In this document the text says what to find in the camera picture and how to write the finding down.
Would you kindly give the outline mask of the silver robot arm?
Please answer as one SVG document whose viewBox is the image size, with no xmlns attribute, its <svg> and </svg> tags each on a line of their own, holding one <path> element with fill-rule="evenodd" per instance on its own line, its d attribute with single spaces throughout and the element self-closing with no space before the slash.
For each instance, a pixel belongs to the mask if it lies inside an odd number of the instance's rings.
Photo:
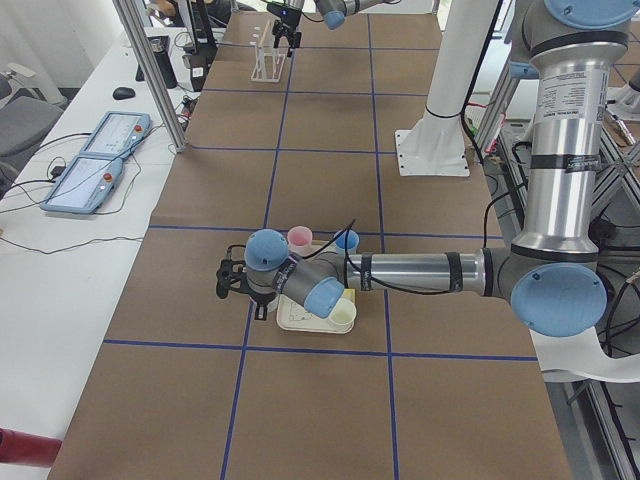
<svg viewBox="0 0 640 480">
<path fill-rule="evenodd" d="M 588 235 L 610 67 L 623 56 L 635 1 L 521 1 L 516 66 L 539 77 L 524 226 L 506 248 L 473 254 L 352 254 L 321 248 L 302 256 L 271 229 L 252 234 L 239 267 L 257 317 L 284 295 L 326 318 L 346 288 L 434 296 L 473 291 L 509 303 L 529 329 L 569 337 L 607 306 Z"/>
<path fill-rule="evenodd" d="M 315 23 L 324 22 L 330 30 L 335 30 L 344 23 L 346 17 L 382 3 L 382 0 L 318 0 L 314 4 L 322 19 L 315 20 Z M 286 0 L 267 1 L 266 4 L 267 11 L 276 17 L 271 31 L 273 46 L 278 48 L 281 38 L 285 37 L 288 43 L 287 56 L 290 57 L 300 47 L 302 32 L 299 24 L 304 15 L 304 2 Z"/>
</svg>

